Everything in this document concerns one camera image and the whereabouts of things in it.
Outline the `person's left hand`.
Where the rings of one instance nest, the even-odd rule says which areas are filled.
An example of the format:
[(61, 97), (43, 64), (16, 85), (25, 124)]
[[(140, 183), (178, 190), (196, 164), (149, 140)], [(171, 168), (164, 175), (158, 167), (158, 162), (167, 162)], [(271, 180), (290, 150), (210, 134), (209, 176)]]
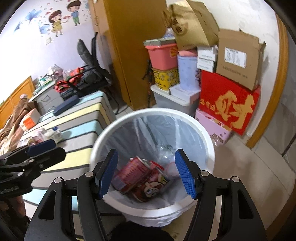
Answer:
[(12, 208), (18, 217), (23, 218), (26, 216), (25, 202), (22, 196), (14, 197), (8, 201), (0, 201), (1, 211), (8, 211)]

